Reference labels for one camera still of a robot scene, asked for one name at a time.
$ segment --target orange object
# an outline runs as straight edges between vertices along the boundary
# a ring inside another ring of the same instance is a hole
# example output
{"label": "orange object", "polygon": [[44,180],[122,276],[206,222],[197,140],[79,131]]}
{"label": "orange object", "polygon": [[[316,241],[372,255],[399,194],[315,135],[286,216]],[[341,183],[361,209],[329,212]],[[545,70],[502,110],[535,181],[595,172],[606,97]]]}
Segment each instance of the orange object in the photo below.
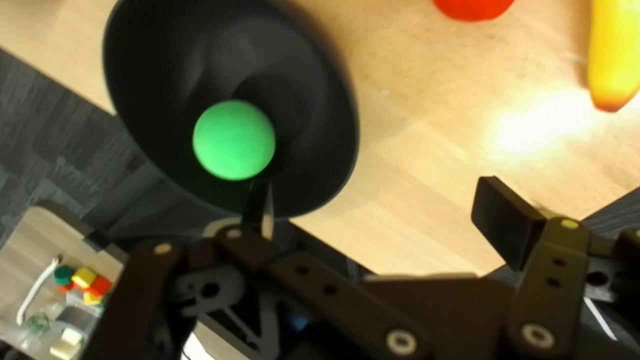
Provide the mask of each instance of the orange object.
{"label": "orange object", "polygon": [[92,286],[88,288],[90,293],[94,296],[107,296],[113,289],[113,281],[105,276],[96,276],[96,280],[92,281]]}
{"label": "orange object", "polygon": [[60,289],[62,293],[67,293],[67,291],[74,289],[74,281],[71,281],[71,283],[67,283],[67,286],[60,286],[59,289]]}
{"label": "orange object", "polygon": [[515,0],[435,0],[440,12],[465,21],[498,18]]}

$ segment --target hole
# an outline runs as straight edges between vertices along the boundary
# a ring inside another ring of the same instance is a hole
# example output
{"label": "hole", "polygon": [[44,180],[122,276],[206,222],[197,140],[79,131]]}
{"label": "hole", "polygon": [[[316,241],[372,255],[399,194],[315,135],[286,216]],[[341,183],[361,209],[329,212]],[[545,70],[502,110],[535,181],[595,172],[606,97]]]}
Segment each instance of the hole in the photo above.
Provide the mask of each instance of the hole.
{"label": "hole", "polygon": [[337,286],[324,286],[323,291],[324,291],[326,296],[334,296],[334,293],[339,291],[339,288],[337,288]]}
{"label": "hole", "polygon": [[560,288],[560,280],[559,278],[547,278],[547,283],[553,288]]}
{"label": "hole", "polygon": [[591,274],[586,276],[586,281],[588,281],[591,286],[605,286],[605,283],[609,281],[609,276],[606,276],[605,272],[591,272]]}
{"label": "hole", "polygon": [[299,265],[296,272],[299,272],[300,276],[307,276],[307,274],[309,274],[309,267],[307,267],[307,265]]}
{"label": "hole", "polygon": [[200,289],[203,298],[215,298],[219,296],[220,286],[217,281],[206,281]]}
{"label": "hole", "polygon": [[550,349],[554,347],[556,343],[556,337],[554,333],[545,328],[545,325],[539,325],[539,324],[527,324],[522,325],[522,337],[535,346],[535,347],[540,347],[540,349]]}
{"label": "hole", "polygon": [[393,330],[387,335],[387,346],[397,353],[397,355],[410,355],[418,349],[418,340],[413,331],[409,330]]}
{"label": "hole", "polygon": [[567,265],[567,262],[565,262],[562,258],[554,258],[554,265],[565,267],[565,265]]}

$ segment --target gray carpet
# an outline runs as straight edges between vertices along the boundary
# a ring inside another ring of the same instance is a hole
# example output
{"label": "gray carpet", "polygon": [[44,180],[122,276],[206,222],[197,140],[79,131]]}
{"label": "gray carpet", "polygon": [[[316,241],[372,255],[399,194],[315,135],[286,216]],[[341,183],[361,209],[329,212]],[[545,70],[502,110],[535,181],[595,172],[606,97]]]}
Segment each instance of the gray carpet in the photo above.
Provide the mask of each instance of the gray carpet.
{"label": "gray carpet", "polygon": [[143,163],[116,118],[0,50],[0,246],[31,203],[85,216]]}

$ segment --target yellow object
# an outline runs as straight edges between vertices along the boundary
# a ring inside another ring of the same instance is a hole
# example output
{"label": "yellow object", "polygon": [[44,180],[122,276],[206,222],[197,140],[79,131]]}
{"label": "yellow object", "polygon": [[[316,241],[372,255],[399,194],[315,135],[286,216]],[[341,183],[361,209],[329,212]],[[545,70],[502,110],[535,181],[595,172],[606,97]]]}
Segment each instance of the yellow object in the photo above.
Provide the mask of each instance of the yellow object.
{"label": "yellow object", "polygon": [[71,346],[81,346],[85,340],[85,333],[74,328],[64,328],[60,337],[62,337],[62,342],[67,342]]}
{"label": "yellow object", "polygon": [[79,286],[79,288],[90,288],[96,280],[96,272],[88,270],[88,267],[79,267],[72,281]]}
{"label": "yellow object", "polygon": [[103,296],[96,296],[92,291],[85,291],[85,304],[99,306],[103,302]]}
{"label": "yellow object", "polygon": [[640,0],[592,0],[588,88],[596,108],[620,110],[640,85]]}
{"label": "yellow object", "polygon": [[64,340],[59,340],[56,343],[50,346],[50,353],[60,358],[60,360],[72,360],[81,346],[68,343]]}

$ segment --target wooden surface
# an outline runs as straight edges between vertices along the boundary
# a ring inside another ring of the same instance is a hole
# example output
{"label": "wooden surface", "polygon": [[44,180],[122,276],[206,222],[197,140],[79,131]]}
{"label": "wooden surface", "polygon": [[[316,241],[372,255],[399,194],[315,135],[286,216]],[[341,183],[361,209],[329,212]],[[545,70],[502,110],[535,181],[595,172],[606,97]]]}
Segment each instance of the wooden surface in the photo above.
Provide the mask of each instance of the wooden surface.
{"label": "wooden surface", "polygon": [[[17,324],[17,312],[27,298],[31,286],[40,272],[62,253],[67,264],[90,265],[99,274],[118,280],[122,264],[108,251],[94,251],[85,244],[85,231],[79,225],[68,223],[56,212],[40,206],[33,206],[20,219],[19,228],[0,250],[0,328],[5,324]],[[43,309],[50,304],[59,304],[64,296],[56,289],[56,281],[48,280],[31,309]],[[238,349],[229,346],[219,333],[211,331],[203,324],[194,330],[209,353],[222,360],[244,360]]]}
{"label": "wooden surface", "polygon": [[[582,217],[640,181],[640,101],[585,88],[588,1],[518,0],[497,21],[431,0],[292,0],[355,83],[362,153],[347,189],[296,222],[385,274],[501,264],[471,223],[476,177]],[[0,0],[0,46],[113,110],[101,40],[113,0]]]}

